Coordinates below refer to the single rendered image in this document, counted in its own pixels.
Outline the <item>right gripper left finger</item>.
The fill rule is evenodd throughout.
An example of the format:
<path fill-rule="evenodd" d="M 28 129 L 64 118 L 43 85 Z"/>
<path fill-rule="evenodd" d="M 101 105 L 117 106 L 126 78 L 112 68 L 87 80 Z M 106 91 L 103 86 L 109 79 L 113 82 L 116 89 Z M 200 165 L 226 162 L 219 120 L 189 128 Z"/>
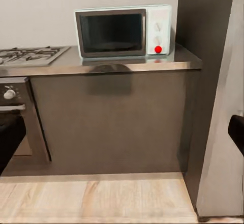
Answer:
<path fill-rule="evenodd" d="M 25 135 L 26 126 L 22 116 L 0 121 L 0 175 L 4 172 Z"/>

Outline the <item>microwave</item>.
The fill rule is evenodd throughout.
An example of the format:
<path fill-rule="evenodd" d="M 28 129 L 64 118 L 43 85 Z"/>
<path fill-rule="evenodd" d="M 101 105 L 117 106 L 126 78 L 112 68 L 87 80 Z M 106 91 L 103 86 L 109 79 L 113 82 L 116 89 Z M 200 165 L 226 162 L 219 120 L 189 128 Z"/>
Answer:
<path fill-rule="evenodd" d="M 171 5 L 74 9 L 81 59 L 168 55 Z"/>

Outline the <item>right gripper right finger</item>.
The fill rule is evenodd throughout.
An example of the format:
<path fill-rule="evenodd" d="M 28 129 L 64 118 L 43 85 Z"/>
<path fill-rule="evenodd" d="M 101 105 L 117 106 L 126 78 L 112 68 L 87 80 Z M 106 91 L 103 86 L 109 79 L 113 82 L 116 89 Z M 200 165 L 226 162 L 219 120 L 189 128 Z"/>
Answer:
<path fill-rule="evenodd" d="M 233 115 L 229 122 L 228 133 L 244 156 L 244 117 Z"/>

